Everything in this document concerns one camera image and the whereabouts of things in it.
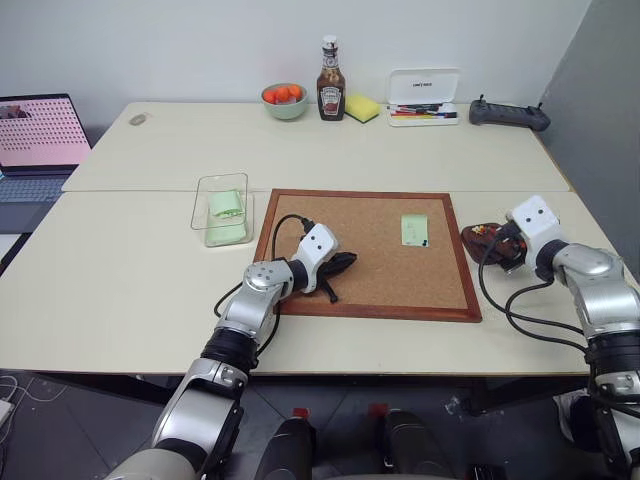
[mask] green bowl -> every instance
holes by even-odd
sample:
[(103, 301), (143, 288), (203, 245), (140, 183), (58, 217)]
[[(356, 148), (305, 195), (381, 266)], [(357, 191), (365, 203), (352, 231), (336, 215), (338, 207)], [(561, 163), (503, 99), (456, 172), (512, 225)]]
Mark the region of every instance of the green bowl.
[(308, 93), (306, 88), (300, 85), (300, 89), (302, 90), (302, 98), (298, 100), (296, 103), (291, 103), (289, 105), (274, 105), (273, 103), (265, 102), (263, 97), (264, 92), (266, 92), (267, 90), (273, 90), (284, 85), (291, 85), (291, 84), (275, 83), (273, 85), (269, 85), (267, 88), (262, 90), (262, 93), (260, 93), (260, 99), (264, 104), (264, 108), (267, 109), (267, 112), (269, 112), (274, 117), (280, 120), (292, 120), (302, 115), (304, 111), (307, 109), (307, 107), (309, 106), (309, 104), (307, 103)]

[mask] laptop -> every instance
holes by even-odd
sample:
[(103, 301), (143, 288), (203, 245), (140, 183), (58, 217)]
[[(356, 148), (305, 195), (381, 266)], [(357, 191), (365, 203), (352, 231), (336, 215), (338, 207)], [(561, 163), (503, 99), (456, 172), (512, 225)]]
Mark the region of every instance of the laptop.
[(33, 232), (90, 150), (69, 95), (0, 97), (0, 234)]

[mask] ketchup bottle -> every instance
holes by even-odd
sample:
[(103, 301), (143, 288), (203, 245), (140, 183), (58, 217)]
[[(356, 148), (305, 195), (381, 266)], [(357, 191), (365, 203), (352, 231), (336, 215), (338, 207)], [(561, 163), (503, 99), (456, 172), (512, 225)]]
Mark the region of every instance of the ketchup bottle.
[(342, 120), (346, 82), (338, 67), (338, 44), (335, 35), (322, 39), (322, 72), (318, 77), (318, 110), (323, 120)]

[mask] bottle cap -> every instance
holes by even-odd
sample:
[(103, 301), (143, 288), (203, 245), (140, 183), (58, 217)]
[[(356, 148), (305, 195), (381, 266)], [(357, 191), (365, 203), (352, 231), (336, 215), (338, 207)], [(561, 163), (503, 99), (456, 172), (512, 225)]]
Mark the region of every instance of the bottle cap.
[(322, 37), (322, 48), (325, 50), (338, 48), (338, 38), (335, 35), (325, 35)]

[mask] cork board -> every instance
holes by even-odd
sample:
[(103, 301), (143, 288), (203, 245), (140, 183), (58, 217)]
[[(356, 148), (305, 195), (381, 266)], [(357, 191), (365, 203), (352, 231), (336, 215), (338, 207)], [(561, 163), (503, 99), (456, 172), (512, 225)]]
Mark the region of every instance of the cork board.
[[(294, 294), (282, 304), (290, 315), (480, 322), (480, 307), (447, 193), (279, 190), (271, 193), (254, 261), (270, 260), (272, 229), (288, 213), (323, 223), (354, 252), (356, 262), (329, 279), (340, 298), (324, 291)], [(429, 246), (402, 245), (401, 217), (426, 214)], [(276, 256), (291, 258), (303, 234), (287, 220)]]

